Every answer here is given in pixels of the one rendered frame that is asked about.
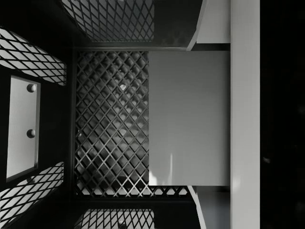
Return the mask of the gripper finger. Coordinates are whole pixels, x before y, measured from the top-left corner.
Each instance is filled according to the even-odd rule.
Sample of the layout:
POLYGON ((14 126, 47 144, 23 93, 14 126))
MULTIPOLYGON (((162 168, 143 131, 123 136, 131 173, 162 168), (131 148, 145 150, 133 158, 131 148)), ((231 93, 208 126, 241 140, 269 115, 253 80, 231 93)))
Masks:
POLYGON ((231 46, 231 0, 202 0, 188 51, 228 51, 231 46))
POLYGON ((188 186, 201 229, 231 229, 229 186, 188 186))

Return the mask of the grey cube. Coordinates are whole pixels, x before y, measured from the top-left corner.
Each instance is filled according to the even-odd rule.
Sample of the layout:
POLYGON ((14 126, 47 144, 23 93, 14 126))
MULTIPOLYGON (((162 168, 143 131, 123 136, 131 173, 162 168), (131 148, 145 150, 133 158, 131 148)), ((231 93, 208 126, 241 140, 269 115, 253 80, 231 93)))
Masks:
POLYGON ((149 185, 230 184, 230 53, 149 53, 149 185))

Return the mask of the dark grey basket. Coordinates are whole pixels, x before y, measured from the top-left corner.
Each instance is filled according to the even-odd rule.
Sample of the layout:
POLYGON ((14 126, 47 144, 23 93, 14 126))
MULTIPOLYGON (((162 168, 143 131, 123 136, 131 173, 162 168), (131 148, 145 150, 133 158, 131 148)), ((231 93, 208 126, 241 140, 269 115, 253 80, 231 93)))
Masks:
POLYGON ((0 229, 201 229, 149 185, 149 53, 189 52, 201 5, 0 0, 0 229))

